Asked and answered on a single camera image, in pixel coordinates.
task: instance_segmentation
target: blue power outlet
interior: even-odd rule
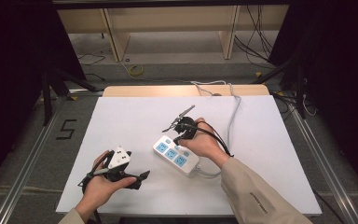
[[[170,148],[170,150],[168,150],[167,153],[165,153],[165,156],[168,159],[172,160],[177,154],[178,154],[177,152],[173,151],[173,149]]]
[[[167,148],[168,148],[168,146],[165,145],[165,144],[163,144],[163,143],[160,143],[160,144],[156,147],[156,149],[157,149],[159,152],[161,152],[161,153],[163,153]]]
[[[178,158],[176,158],[175,163],[176,165],[182,167],[185,163],[186,163],[186,159],[183,156],[178,156]]]

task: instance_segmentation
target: beige sleeve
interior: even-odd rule
[[[59,224],[84,224],[83,220],[81,219],[81,216],[78,214],[78,212],[75,210],[75,208],[72,208],[69,213],[66,214],[66,216],[61,219]]]
[[[223,164],[222,188],[239,223],[311,223],[260,175],[236,159]]]

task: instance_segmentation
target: white board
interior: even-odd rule
[[[320,215],[293,144],[271,96],[243,96],[231,125],[230,151],[259,173],[284,199],[304,215]],[[237,105],[233,97],[103,97],[98,100],[63,191],[57,212],[69,212],[82,197],[77,184],[90,171],[95,158],[122,146],[131,151],[126,172],[150,175],[139,190],[121,189],[100,213],[118,216],[232,216],[221,177],[182,175],[153,151],[162,130],[191,105],[187,116],[204,117],[227,141],[227,127]],[[170,138],[178,134],[171,130]],[[203,160],[205,171],[213,172]]]

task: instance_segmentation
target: power strip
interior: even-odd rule
[[[155,145],[154,151],[184,175],[190,175],[200,162],[200,158],[186,147],[177,146],[167,135],[163,135]]]

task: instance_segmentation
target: table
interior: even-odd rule
[[[124,217],[232,217],[226,194],[220,187],[220,176],[184,176],[152,149],[162,136],[161,130],[191,104],[196,107],[188,114],[190,117],[205,117],[218,132],[227,126],[230,111],[236,105],[234,97],[229,96],[229,86],[201,87],[223,96],[207,96],[208,93],[196,86],[187,85],[107,88],[95,107],[57,212],[68,212],[81,198],[76,184],[89,171],[90,158],[121,144],[132,151],[128,173],[138,175],[148,169],[151,173],[139,190],[123,189],[115,193],[99,208],[100,213]],[[307,216],[320,215],[322,212],[267,88],[263,85],[233,88],[236,94],[247,96],[242,97],[232,125],[231,152],[263,176],[300,212]],[[161,105],[169,106],[159,113]],[[225,132],[220,134],[225,139]],[[243,142],[247,146],[242,150]],[[209,172],[215,169],[204,158],[201,167]]]

